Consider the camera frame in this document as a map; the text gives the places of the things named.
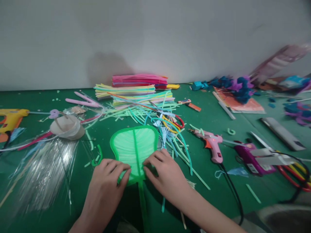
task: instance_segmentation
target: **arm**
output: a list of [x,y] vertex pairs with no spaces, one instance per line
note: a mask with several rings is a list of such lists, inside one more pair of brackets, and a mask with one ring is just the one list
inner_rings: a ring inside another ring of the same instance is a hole
[[166,149],[155,151],[144,161],[144,165],[147,164],[152,164],[158,172],[159,176],[156,177],[144,167],[146,176],[155,188],[203,230],[209,233],[245,232],[189,186],[180,167]]
[[[127,171],[117,184],[124,170]],[[94,169],[81,216],[69,233],[102,233],[117,209],[130,172],[128,164],[111,159],[102,160]]]

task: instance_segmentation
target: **green foam leaf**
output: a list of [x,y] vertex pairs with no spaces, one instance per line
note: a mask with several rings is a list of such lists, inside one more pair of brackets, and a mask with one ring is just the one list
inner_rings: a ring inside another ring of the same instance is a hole
[[156,150],[157,141],[158,132],[152,126],[125,128],[116,132],[110,139],[110,146],[116,160],[131,166],[132,171],[128,186],[138,183],[145,233],[150,232],[150,227],[147,220],[148,215],[143,189],[143,180],[146,179],[143,161]]

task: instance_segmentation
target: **pink hot glue gun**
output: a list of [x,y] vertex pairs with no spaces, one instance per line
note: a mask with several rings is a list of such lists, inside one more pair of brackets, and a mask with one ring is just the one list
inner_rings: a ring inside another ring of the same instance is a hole
[[206,132],[203,130],[203,133],[200,133],[198,130],[192,130],[190,129],[190,131],[194,132],[194,134],[199,137],[202,138],[205,141],[205,147],[204,148],[210,148],[212,150],[212,161],[214,163],[222,163],[223,162],[223,157],[221,155],[218,143],[222,143],[223,142],[223,138],[219,135],[214,135],[213,133],[210,132]]

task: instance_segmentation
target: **white wall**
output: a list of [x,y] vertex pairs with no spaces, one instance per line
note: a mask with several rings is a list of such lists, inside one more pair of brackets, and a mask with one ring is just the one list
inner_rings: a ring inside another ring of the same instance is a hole
[[[0,0],[0,90],[244,75],[311,40],[308,0]],[[311,54],[283,73],[311,72]]]

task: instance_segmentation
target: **finger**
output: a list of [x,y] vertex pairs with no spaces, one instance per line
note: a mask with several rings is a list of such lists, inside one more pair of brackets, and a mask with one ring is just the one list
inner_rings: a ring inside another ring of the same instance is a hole
[[131,173],[131,171],[132,171],[132,170],[129,169],[129,170],[127,170],[127,171],[124,173],[124,175],[123,175],[123,177],[122,177],[122,179],[121,179],[121,181],[120,181],[120,183],[119,183],[119,188],[120,188],[120,189],[122,189],[122,190],[125,189],[127,183],[129,182],[129,178],[130,178],[130,173]]
[[121,173],[124,171],[124,170],[128,170],[130,169],[131,166],[126,164],[126,163],[120,163],[116,166],[116,168],[111,172],[111,175],[112,176],[115,176],[116,179],[119,178],[119,176],[121,175]]
[[155,175],[149,170],[149,168],[144,167],[144,171],[151,183],[157,188],[159,186],[159,180]]
[[166,149],[162,149],[162,150],[160,150],[160,152],[161,152],[162,154],[164,154],[165,156],[167,156],[167,157],[171,157],[170,154],[168,153],[168,151],[167,151]]
[[154,156],[149,156],[144,162],[143,162],[143,165],[147,165],[147,164],[151,164],[153,165],[155,168],[159,167],[161,165],[161,161],[158,160],[156,157]]
[[112,159],[103,159],[100,164],[96,167],[100,167],[101,169],[104,169],[111,161],[114,161]]
[[165,161],[165,159],[166,159],[165,155],[161,151],[155,151],[155,152],[153,152],[152,155],[154,155],[154,157],[156,157],[161,162]]
[[104,175],[110,175],[110,173],[122,162],[113,160],[104,169]]
[[156,150],[143,162],[143,165],[147,165],[148,163],[150,163],[149,160],[151,157],[156,157],[160,162],[163,162],[163,160],[165,159],[165,156],[161,152]]

